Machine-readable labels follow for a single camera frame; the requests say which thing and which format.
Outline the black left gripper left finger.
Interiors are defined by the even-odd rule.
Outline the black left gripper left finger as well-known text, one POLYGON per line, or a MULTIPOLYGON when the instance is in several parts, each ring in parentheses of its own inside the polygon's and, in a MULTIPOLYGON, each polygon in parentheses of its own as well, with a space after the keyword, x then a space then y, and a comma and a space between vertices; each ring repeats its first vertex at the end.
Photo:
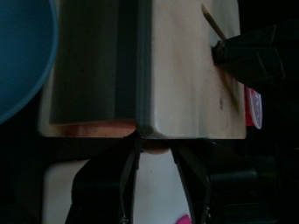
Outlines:
POLYGON ((124 137, 79 170, 65 224, 133 224, 141 139, 124 137))

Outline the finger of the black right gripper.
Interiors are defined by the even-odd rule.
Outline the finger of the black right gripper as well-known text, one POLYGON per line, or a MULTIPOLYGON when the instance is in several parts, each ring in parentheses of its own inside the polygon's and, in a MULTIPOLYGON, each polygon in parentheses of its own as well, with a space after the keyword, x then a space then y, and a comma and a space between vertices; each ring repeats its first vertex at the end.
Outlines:
POLYGON ((218 44, 211 48, 211 55, 213 64, 224 66, 234 60, 234 47, 227 40, 220 40, 218 44))

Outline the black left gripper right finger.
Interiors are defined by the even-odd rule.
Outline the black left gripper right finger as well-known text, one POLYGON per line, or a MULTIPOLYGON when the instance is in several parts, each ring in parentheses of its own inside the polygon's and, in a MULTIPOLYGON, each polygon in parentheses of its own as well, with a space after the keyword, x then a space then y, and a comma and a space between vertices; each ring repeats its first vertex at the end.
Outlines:
POLYGON ((181 145, 172 147, 192 224, 205 224, 209 218, 211 182, 207 169, 192 151, 181 145))

